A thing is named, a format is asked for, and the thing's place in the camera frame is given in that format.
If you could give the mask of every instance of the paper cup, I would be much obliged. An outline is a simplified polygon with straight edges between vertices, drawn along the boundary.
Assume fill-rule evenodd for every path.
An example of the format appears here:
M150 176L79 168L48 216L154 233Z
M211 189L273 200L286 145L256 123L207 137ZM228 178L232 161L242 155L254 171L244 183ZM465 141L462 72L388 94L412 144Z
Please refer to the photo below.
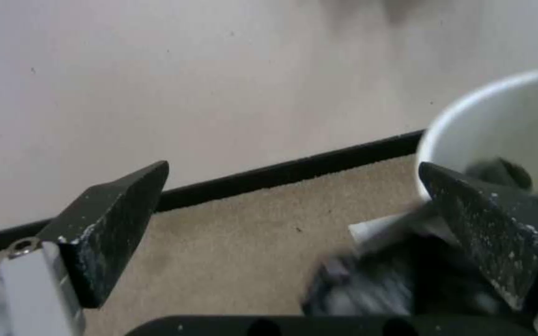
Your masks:
M446 108L423 136L415 176L427 161L464 172L475 162L502 157L523 166L538 192L538 70L477 89Z

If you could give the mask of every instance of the blurred object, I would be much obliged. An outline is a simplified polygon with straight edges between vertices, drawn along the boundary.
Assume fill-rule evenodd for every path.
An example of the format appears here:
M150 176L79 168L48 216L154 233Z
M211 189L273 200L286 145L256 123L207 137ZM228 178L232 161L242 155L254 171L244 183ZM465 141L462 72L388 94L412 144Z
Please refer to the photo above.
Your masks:
M467 174L515 189L532 185L521 166L500 158ZM466 256L435 204L375 221L356 224L365 240L355 253L322 262L303 299L306 315L461 313L528 323Z

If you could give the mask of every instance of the carpet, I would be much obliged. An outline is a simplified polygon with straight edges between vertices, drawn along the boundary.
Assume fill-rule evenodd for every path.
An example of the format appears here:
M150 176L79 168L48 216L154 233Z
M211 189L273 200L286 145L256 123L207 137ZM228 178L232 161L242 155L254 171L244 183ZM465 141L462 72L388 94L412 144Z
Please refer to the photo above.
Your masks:
M85 311L86 335L164 315L299 315L317 261L353 246L348 225L418 202L413 159L154 215L105 306Z

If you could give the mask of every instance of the dark object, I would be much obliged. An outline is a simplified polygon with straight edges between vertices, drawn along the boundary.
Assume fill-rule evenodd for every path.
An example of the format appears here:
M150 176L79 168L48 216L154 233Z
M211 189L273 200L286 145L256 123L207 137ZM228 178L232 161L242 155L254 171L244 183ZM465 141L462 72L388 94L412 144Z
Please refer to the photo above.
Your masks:
M39 232L55 242L84 308L100 308L138 246L169 173L159 161L83 192Z
M268 166L162 192L156 212L169 211L241 193L315 178L416 152L423 130L364 143L308 158ZM34 236L52 219L0 231L0 250L21 238Z
M480 162L468 174L514 188L532 185L523 168L504 159ZM401 217L364 242L359 256L327 258L303 299L305 315L460 313L523 322L457 245L437 206L429 202Z
M532 179L529 172L502 158L474 164L466 170L466 174L483 182L505 185L515 189L532 189Z
M531 330L491 317L168 316L127 336L535 336Z
M463 251L413 234L376 253L331 257L303 300L305 315L495 315L519 321Z
M510 306L538 311L538 200L423 162L419 175L465 252Z

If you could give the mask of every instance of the floor trim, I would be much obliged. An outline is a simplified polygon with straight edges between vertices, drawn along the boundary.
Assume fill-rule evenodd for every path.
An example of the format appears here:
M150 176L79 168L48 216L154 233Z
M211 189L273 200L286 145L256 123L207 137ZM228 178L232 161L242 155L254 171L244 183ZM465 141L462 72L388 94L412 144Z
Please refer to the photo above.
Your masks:
M250 170L185 187L164 191L156 212L193 206L211 200L236 196L251 191L295 183L321 175L393 159L416 152L423 130L384 140L338 149L303 159ZM0 250L20 238L34 236L49 223L45 219L0 231Z

